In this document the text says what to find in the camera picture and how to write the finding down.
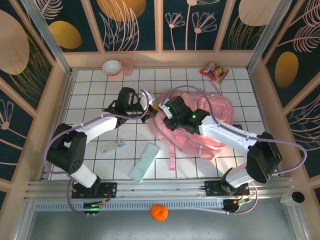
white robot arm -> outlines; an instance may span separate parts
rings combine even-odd
[[[66,171],[95,194],[100,178],[83,164],[86,144],[99,135],[118,128],[126,121],[126,119],[110,114],[129,118],[141,116],[147,109],[147,98],[150,105],[156,101],[152,93],[148,92],[146,95],[142,99],[137,97],[138,101],[134,103],[136,92],[124,87],[118,99],[113,101],[101,114],[101,119],[59,137],[50,147],[47,160]],[[204,110],[197,109],[193,112],[181,97],[173,97],[159,107],[167,115],[163,122],[172,131],[184,128],[192,134],[214,138],[246,156],[247,163],[229,169],[220,180],[220,187],[226,195],[233,195],[241,185],[253,180],[266,183],[281,161],[281,155],[275,143],[251,140],[248,137],[257,137],[255,133],[243,131],[221,121],[216,123]],[[148,114],[141,119],[142,122],[155,117],[157,113],[158,111],[149,106]],[[71,127],[61,124],[54,135]],[[272,139],[272,136],[266,132],[260,137]]]
[[[250,139],[273,139],[271,134],[263,132],[257,135],[219,120],[214,121],[207,111],[192,111],[180,96],[164,102],[159,107],[166,114],[163,122],[167,128],[172,131],[183,128],[189,133],[213,138],[246,157],[246,163],[230,168],[222,177],[220,184],[226,194],[232,195],[241,185],[252,181],[267,183],[278,167],[282,157],[277,145]]]
[[[96,176],[83,163],[85,156],[86,144],[101,134],[118,128],[129,118],[137,118],[147,109],[147,98],[149,109],[147,114],[141,118],[144,123],[148,118],[152,118],[157,114],[157,111],[151,107],[155,103],[155,96],[144,90],[146,95],[141,99],[138,98],[135,90],[124,87],[118,95],[118,99],[113,101],[110,106],[101,113],[101,118],[92,123],[86,124],[76,130],[73,130],[59,137],[49,148],[47,160],[55,166],[63,169],[78,183],[85,188],[95,191],[94,185],[100,182],[100,178]],[[54,136],[78,125],[60,124],[56,129]]]

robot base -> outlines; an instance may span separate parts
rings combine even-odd
[[[116,197],[117,193],[117,183],[116,182],[99,182],[97,189],[86,188],[81,184],[75,184],[73,186],[73,191],[71,197],[73,199],[105,199]]]
[[[225,197],[230,196],[222,188],[221,180],[205,181],[204,186],[201,187],[202,190],[205,190],[207,197]],[[231,195],[233,197],[241,197],[243,195],[250,195],[248,184],[242,184],[238,189]]]

white tile floor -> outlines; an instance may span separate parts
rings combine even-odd
[[[198,68],[135,69],[130,77],[123,74],[107,77],[101,70],[79,70],[65,123],[79,124],[95,118],[118,98],[122,87],[130,87],[136,91],[146,89],[157,96],[168,89],[186,84],[205,89],[206,92],[215,91]],[[217,86],[234,106],[234,123],[240,124],[243,130],[261,134],[264,125],[246,69],[230,69],[222,84]],[[101,153],[101,147],[108,141],[121,138],[126,140],[125,148],[107,154]],[[84,163],[103,180],[129,179],[130,171],[149,143],[156,144],[161,151],[149,169],[147,179],[221,177],[230,167],[239,166],[246,161],[244,156],[232,148],[211,161],[176,151],[176,172],[172,172],[169,170],[169,146],[155,139],[148,124],[129,120],[119,129],[108,131],[91,141],[85,149]],[[49,179],[68,178],[64,175],[52,175]]]

white bowl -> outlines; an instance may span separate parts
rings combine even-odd
[[[116,75],[120,72],[120,70],[121,64],[117,60],[109,60],[102,65],[102,71],[108,75]]]

light blue sponge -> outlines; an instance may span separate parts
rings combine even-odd
[[[151,164],[157,158],[159,151],[159,147],[150,143],[142,154],[140,161],[136,163],[136,165],[130,172],[129,177],[136,182],[141,183]]]

